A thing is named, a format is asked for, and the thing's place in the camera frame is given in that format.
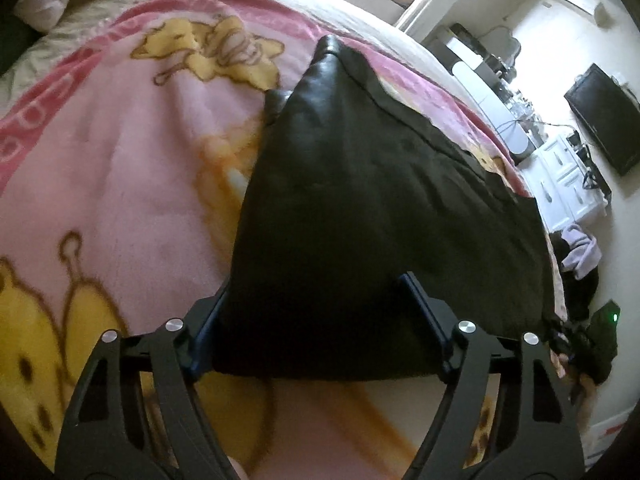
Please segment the black wall television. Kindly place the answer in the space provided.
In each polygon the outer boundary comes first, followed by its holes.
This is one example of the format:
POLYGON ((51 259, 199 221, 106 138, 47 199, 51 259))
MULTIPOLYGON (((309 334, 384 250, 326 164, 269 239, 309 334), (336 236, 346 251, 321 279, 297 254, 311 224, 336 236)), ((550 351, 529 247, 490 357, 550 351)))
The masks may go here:
POLYGON ((639 162, 639 107, 597 64, 580 75, 564 99, 612 168, 623 177, 639 162))

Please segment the black device with green light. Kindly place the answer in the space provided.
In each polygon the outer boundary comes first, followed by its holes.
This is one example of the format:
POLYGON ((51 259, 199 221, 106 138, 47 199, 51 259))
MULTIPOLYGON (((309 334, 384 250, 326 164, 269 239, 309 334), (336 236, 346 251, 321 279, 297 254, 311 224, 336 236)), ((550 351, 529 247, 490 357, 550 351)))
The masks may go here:
POLYGON ((579 326, 575 332, 575 367, 597 386, 603 384, 612 372, 618 350, 619 320, 620 306, 610 300, 591 315, 587 326, 579 326))

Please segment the lilac cloth on chair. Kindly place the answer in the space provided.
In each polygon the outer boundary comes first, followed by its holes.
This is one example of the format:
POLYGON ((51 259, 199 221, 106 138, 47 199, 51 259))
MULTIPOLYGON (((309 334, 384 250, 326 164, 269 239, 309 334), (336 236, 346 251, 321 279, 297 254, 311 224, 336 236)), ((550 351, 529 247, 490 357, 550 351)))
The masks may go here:
POLYGON ((568 253, 561 260, 563 272, 570 272, 579 281, 597 269, 602 252, 592 234, 573 223, 561 232, 561 240, 568 246, 568 253))

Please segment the white bedside table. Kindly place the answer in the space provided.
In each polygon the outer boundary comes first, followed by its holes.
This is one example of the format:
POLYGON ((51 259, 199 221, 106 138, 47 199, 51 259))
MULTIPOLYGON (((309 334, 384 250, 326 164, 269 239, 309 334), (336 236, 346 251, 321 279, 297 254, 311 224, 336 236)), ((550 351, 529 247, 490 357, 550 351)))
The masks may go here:
POLYGON ((518 164, 534 150, 521 123, 496 93, 498 77, 483 58, 467 47, 449 28, 440 26, 427 50, 469 93, 489 125, 496 130, 518 164))

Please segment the white drawer dresser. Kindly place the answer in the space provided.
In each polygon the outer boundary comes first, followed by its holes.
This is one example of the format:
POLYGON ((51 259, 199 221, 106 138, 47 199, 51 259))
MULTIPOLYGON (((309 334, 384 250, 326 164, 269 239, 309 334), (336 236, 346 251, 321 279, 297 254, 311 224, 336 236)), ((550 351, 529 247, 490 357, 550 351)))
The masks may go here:
POLYGON ((605 215, 608 200, 576 150, 562 136, 542 144, 518 164, 549 233, 572 223, 589 226, 605 215))

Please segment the black leather jacket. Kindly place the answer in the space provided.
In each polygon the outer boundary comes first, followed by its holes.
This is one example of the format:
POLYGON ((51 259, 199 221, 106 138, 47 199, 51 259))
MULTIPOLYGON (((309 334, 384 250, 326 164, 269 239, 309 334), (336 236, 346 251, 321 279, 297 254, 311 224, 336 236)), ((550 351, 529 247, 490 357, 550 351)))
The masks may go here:
POLYGON ((258 378, 431 374, 436 342, 401 277, 487 333, 554 311, 536 202, 392 98, 334 37, 265 128, 243 200, 214 370, 258 378))

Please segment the pink cartoon bear blanket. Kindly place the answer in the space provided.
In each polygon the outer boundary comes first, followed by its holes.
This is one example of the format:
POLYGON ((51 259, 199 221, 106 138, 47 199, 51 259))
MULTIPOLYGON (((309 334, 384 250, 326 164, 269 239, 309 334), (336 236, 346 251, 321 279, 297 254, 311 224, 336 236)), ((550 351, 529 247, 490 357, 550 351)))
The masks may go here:
MULTIPOLYGON (((54 472, 64 416, 107 330, 151 333, 229 286, 243 200, 262 135, 318 42, 360 52, 383 89, 533 198, 514 165, 488 165, 457 99, 392 58, 290 18, 255 23, 219 1, 180 9, 62 70, 38 100, 53 116, 1 174, 1 425, 34 454, 1 454, 6 479, 54 472)), ((195 383, 232 479, 408 479, 446 386, 258 378, 214 370, 195 383)), ((483 458, 498 394, 491 376, 466 464, 483 458)))

